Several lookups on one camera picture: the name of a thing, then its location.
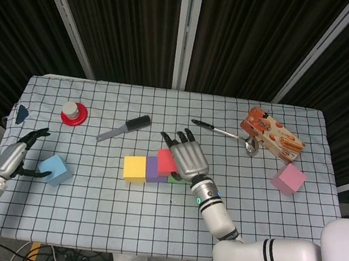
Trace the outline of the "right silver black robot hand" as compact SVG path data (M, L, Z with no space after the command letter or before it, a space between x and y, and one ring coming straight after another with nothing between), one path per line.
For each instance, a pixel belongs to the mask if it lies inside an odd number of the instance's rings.
M175 138L171 139L166 132L161 131L161 136L171 151L179 176L190 182L197 177L206 177L209 174L209 165L192 131L185 128L185 131L177 131L176 134L180 141Z

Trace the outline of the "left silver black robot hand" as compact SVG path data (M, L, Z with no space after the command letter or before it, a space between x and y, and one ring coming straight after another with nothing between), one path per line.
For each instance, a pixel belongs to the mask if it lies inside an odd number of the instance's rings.
M24 159L29 149L40 137L49 136L49 128L34 130L20 138L15 144L10 145L0 156L0 177L9 180L16 175L32 178L44 178L52 174L51 171L38 172L24 168Z

